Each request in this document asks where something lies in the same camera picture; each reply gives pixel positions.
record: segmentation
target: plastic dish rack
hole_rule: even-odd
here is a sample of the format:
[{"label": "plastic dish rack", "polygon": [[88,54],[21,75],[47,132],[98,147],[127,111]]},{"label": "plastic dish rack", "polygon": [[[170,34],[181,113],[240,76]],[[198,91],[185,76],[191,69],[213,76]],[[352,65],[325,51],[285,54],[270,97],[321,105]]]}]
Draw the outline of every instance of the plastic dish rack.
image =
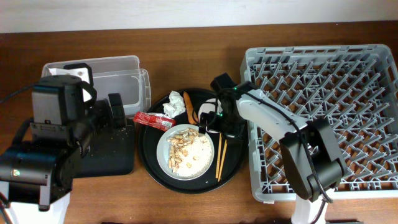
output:
[{"label": "plastic dish rack", "polygon": [[[329,120],[348,167],[333,198],[398,197],[398,71],[387,46],[253,48],[241,78],[299,116]],[[256,200],[295,199],[279,145],[252,122],[249,164]]]}]

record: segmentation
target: food on plate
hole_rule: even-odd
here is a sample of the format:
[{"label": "food on plate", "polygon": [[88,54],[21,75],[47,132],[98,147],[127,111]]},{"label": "food on plate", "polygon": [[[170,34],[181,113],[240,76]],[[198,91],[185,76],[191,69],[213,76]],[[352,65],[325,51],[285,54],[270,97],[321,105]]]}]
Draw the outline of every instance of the food on plate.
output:
[{"label": "food on plate", "polygon": [[189,97],[187,92],[184,92],[183,95],[184,95],[185,109],[187,109],[188,121],[190,124],[196,124],[197,123],[196,121],[198,120],[198,116],[197,116],[196,112],[193,112],[193,116],[195,117],[195,119],[193,119],[193,117],[192,117],[193,106],[192,106],[191,98]]},{"label": "food on plate", "polygon": [[170,143],[169,168],[181,177],[194,177],[211,162],[211,143],[205,135],[187,128],[167,140]]}]

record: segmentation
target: white plate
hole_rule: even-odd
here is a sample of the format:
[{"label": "white plate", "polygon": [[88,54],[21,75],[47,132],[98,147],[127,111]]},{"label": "white plate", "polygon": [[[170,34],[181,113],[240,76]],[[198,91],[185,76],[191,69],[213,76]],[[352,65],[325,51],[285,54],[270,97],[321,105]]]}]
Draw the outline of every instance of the white plate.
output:
[{"label": "white plate", "polygon": [[171,168],[169,168],[169,157],[170,157],[170,147],[171,147],[171,143],[167,142],[168,138],[171,138],[172,136],[174,136],[175,134],[178,134],[180,131],[183,131],[187,128],[192,128],[192,129],[198,129],[198,126],[192,125],[192,124],[180,124],[177,126],[174,126],[172,128],[170,128],[169,130],[167,130],[162,137],[160,138],[159,142],[157,143],[157,149],[156,149],[156,156],[157,156],[157,162],[160,165],[160,168],[162,168],[162,170],[169,176],[173,177],[174,179],[177,180],[193,180],[196,179],[198,177],[200,177],[201,175],[203,175],[211,166],[211,163],[213,162],[214,159],[214,144],[213,141],[211,140],[210,136],[205,133],[205,136],[207,137],[207,139],[209,140],[210,144],[211,144],[211,159],[210,162],[208,164],[208,167],[206,167],[205,169],[203,169],[203,171],[194,176],[194,177],[180,177],[179,175],[177,175],[176,173],[173,173]]}]

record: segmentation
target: wooden chopsticks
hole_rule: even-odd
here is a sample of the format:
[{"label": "wooden chopsticks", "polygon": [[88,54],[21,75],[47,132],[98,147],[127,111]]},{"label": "wooden chopsticks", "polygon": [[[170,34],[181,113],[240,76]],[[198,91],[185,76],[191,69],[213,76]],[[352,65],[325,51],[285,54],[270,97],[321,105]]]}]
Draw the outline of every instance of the wooden chopsticks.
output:
[{"label": "wooden chopsticks", "polygon": [[218,172],[220,171],[220,157],[221,157],[221,143],[223,143],[223,139],[220,133],[220,140],[218,141],[218,155],[217,155],[217,168],[216,168],[216,178],[218,179]]},{"label": "wooden chopsticks", "polygon": [[223,142],[222,135],[220,133],[220,140],[218,141],[218,156],[217,156],[217,168],[216,168],[216,178],[218,179],[218,182],[221,180],[221,174],[223,172],[225,153],[226,153],[226,148],[227,148],[227,142],[226,142],[226,139],[225,139],[224,149],[223,149],[223,157],[221,158],[221,164],[220,164],[221,143],[222,142]]}]

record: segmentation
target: white tissue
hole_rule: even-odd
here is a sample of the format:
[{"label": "white tissue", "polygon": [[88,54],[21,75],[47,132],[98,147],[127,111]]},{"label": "white tissue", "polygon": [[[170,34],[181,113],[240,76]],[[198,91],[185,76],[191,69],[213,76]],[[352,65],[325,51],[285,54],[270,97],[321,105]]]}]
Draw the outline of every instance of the white tissue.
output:
[{"label": "white tissue", "polygon": [[184,99],[179,93],[172,91],[169,95],[169,100],[170,103],[163,104],[164,113],[167,116],[174,118],[175,116],[185,112]]}]

